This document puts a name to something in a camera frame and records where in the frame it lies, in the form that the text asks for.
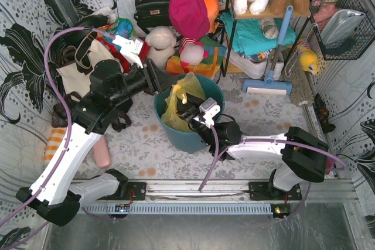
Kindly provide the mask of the yellow trash bag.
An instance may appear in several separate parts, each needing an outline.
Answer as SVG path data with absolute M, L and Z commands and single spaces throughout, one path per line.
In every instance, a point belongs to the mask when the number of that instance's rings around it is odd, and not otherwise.
M 166 110 L 161 116 L 164 124 L 181 132 L 192 131 L 188 122 L 181 119 L 178 114 L 178 112 L 181 114 L 186 112 L 191 107 L 188 104 L 188 94 L 203 101 L 206 99 L 201 83 L 193 72 L 187 73 L 172 86 L 169 97 L 165 99 Z

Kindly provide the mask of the teal trash bin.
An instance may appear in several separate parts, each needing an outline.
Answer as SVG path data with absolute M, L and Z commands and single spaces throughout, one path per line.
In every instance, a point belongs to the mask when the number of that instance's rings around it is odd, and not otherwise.
M 220 112 L 223 113 L 225 109 L 224 94 L 221 88 L 212 79 L 202 75 L 196 75 L 199 80 L 204 94 L 207 98 L 213 98 L 220 105 Z M 161 116 L 166 110 L 166 99 L 169 97 L 171 89 L 168 89 L 161 95 L 154 96 L 154 111 L 158 121 L 161 123 L 167 138 L 174 148 L 183 152 L 193 154 L 195 152 L 206 149 L 206 144 L 202 141 L 201 137 L 196 132 L 182 132 L 177 131 L 167 126 L 162 120 Z

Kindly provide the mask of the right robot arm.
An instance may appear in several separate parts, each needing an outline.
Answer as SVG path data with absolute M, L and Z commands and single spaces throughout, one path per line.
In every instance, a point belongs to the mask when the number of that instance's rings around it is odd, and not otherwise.
M 185 94 L 177 99 L 177 116 L 209 146 L 215 160 L 263 157 L 283 162 L 268 181 L 249 183 L 252 200 L 301 200 L 301 182 L 324 181 L 328 146 L 317 137 L 295 126 L 279 135 L 245 136 L 234 118 L 217 122 L 220 115 L 220 105 L 212 98 Z

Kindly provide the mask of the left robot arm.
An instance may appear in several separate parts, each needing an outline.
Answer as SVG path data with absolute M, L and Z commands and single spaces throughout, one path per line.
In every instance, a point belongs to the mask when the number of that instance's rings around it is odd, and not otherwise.
M 109 169 L 82 184 L 73 184 L 78 168 L 91 148 L 117 118 L 120 105 L 140 92 L 163 94 L 177 82 L 146 59 L 124 74 L 114 60 L 102 60 L 90 74 L 90 90 L 68 114 L 66 134 L 39 178 L 18 190 L 16 198 L 34 209 L 46 221 L 68 224 L 80 209 L 107 196 L 128 196 L 128 178 Z

